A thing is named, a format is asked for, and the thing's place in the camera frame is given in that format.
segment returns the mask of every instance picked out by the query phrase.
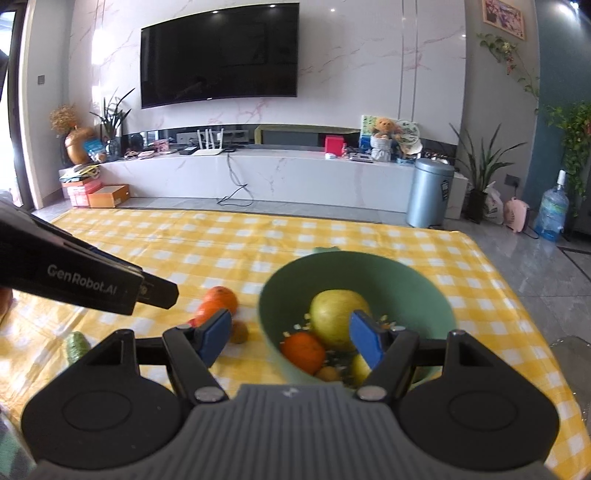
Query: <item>water bottle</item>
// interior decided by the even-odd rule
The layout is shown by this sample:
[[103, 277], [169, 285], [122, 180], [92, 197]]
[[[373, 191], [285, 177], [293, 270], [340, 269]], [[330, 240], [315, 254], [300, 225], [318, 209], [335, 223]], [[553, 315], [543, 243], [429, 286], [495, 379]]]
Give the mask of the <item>water bottle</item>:
[[556, 187], [547, 190], [542, 197], [540, 212], [535, 220], [535, 232], [553, 242], [558, 241], [560, 232], [564, 229], [566, 212], [569, 209], [569, 199], [564, 192], [566, 172], [560, 170]]

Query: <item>blue metal trash can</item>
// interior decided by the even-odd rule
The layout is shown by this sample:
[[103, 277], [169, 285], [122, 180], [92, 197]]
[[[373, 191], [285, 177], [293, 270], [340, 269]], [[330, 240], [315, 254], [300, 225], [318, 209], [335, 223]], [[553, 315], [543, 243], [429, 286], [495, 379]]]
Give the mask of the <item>blue metal trash can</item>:
[[407, 210], [410, 226], [428, 228], [443, 223], [453, 173], [451, 165], [430, 158], [419, 158], [415, 162]]

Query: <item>gold vase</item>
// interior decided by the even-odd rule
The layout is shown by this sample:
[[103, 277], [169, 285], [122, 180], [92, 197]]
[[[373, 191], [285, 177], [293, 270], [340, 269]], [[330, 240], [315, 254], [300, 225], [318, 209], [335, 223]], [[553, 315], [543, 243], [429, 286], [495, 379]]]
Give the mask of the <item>gold vase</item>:
[[66, 137], [65, 145], [68, 156], [74, 165], [83, 165], [90, 162], [90, 157], [84, 149], [84, 142], [94, 136], [95, 132], [90, 127], [75, 127]]

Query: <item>black tv screen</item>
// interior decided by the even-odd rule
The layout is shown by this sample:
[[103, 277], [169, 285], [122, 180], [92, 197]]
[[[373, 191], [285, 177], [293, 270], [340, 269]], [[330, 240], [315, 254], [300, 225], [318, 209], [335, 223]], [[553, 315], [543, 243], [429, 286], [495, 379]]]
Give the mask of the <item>black tv screen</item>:
[[142, 29], [142, 108], [297, 94], [300, 4], [224, 8]]

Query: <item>framed picture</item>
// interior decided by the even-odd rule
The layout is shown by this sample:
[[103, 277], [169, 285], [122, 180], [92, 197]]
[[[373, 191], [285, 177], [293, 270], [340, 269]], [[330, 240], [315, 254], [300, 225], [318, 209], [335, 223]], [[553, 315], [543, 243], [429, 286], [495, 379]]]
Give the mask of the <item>framed picture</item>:
[[525, 24], [521, 10], [501, 0], [482, 0], [482, 18], [484, 23], [525, 40]]

